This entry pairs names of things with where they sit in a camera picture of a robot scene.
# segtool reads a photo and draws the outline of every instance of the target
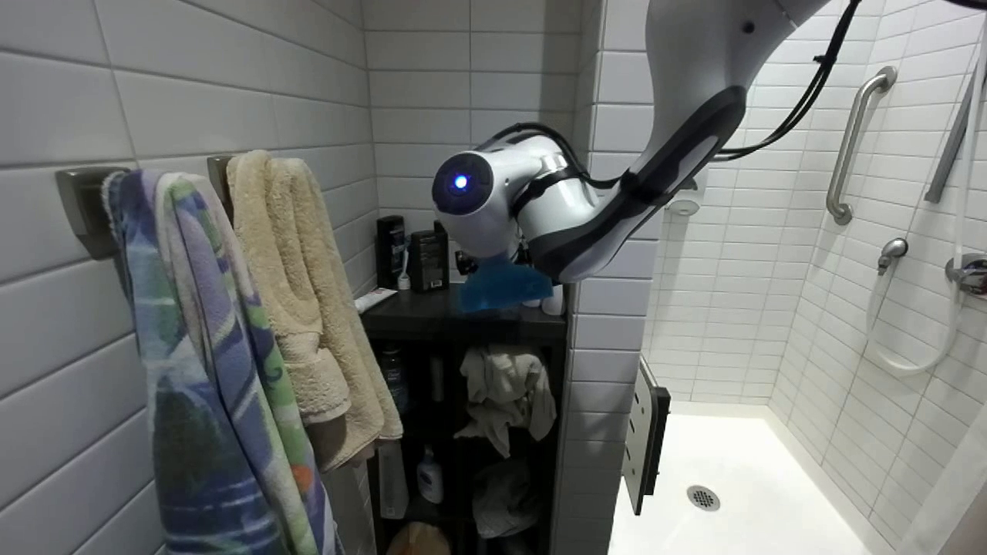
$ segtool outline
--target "towel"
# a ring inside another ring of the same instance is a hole
[[[397,441],[402,418],[353,305],[321,188],[302,161],[264,151],[227,162],[239,234],[279,344],[289,356],[302,418],[324,468]]]
[[[106,208],[149,369],[168,550],[334,555],[327,490],[218,197],[201,175],[120,171]]]
[[[529,427],[543,441],[554,424],[554,399],[546,364],[537,354],[511,347],[465,351],[461,373],[465,375],[468,424],[457,437],[487,437],[509,458],[509,427]]]

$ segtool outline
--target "drain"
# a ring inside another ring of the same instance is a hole
[[[720,511],[720,496],[715,490],[702,487],[702,485],[691,485],[687,487],[687,498],[691,505],[702,508],[702,511]]]

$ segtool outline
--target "shelving unit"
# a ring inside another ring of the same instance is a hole
[[[411,518],[437,524],[452,545],[452,555],[496,555],[496,543],[485,543],[471,521],[471,482],[475,473],[499,456],[485,437],[457,441],[452,434],[468,423],[465,378],[461,360],[468,347],[520,344],[539,354],[549,369],[557,418],[563,404],[563,354],[567,317],[546,317],[537,307],[496,310],[496,313],[457,313],[457,289],[440,292],[397,292],[364,313],[366,335],[376,351],[402,351],[411,414],[405,418],[405,474],[411,493]],[[440,401],[435,401],[435,373],[440,364]],[[525,427],[511,430],[511,456],[532,458],[532,474],[543,498],[543,518],[532,532],[535,552],[549,552],[552,539],[552,487],[557,458],[557,423],[549,437],[532,441]],[[437,511],[415,508],[415,462],[433,447],[444,468],[444,505]],[[405,521],[376,521],[378,552]]]

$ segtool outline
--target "blue object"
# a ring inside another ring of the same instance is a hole
[[[482,263],[461,288],[457,307],[464,313],[518,307],[552,296],[552,279],[532,266],[514,266],[505,257]]]

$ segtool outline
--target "bathroom floor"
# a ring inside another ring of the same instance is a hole
[[[871,552],[761,417],[672,414],[659,468],[643,518],[620,485],[610,555]],[[720,508],[698,508],[691,485]]]

